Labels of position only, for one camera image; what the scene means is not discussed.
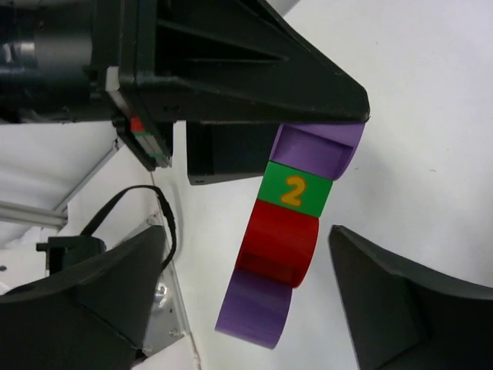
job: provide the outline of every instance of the purple block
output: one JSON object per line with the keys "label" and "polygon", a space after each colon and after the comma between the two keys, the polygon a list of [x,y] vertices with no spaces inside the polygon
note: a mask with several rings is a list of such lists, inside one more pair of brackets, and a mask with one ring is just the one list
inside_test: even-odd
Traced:
{"label": "purple block", "polygon": [[338,180],[353,159],[364,123],[284,124],[279,128],[270,160]]}
{"label": "purple block", "polygon": [[235,270],[216,323],[216,331],[267,348],[283,334],[293,289],[286,284]]}

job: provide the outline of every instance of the black cable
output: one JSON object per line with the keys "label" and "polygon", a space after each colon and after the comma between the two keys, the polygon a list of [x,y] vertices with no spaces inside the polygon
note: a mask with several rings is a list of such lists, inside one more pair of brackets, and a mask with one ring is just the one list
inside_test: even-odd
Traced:
{"label": "black cable", "polygon": [[112,211],[115,205],[123,198],[123,196],[129,191],[133,189],[149,189],[153,190],[157,194],[157,199],[159,201],[159,205],[161,206],[161,210],[163,211],[164,217],[169,226],[169,232],[171,233],[171,249],[166,256],[165,260],[161,263],[161,271],[164,271],[169,263],[173,260],[173,256],[176,253],[176,224],[175,217],[173,216],[173,210],[169,205],[164,193],[158,187],[154,187],[152,185],[137,185],[134,187],[127,187],[126,189],[120,191],[116,194],[108,203],[106,203],[98,213],[90,220],[84,230],[80,233],[83,236],[92,236],[94,232],[98,229],[101,223],[106,219],[108,214]]}

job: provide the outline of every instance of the orange number 2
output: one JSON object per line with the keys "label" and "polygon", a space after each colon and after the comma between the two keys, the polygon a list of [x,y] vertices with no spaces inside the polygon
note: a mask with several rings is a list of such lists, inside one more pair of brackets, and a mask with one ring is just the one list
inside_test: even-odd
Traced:
{"label": "orange number 2", "polygon": [[285,193],[281,198],[281,202],[293,207],[301,206],[300,196],[307,189],[307,183],[301,176],[291,176],[286,179],[286,183],[294,187],[289,193]]}

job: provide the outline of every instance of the green block with number 2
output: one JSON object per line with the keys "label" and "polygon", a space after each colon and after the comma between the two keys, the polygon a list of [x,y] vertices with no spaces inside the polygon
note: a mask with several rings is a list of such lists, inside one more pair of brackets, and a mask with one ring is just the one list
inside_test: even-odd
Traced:
{"label": "green block with number 2", "polygon": [[320,217],[334,182],[310,173],[269,162],[258,199]]}

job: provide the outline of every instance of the red cylinder block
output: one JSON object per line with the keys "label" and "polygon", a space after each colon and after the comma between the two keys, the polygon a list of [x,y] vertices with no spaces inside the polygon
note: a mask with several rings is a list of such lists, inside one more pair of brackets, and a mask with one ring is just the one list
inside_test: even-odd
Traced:
{"label": "red cylinder block", "polygon": [[258,200],[236,260],[236,268],[298,287],[317,244],[319,220]]}

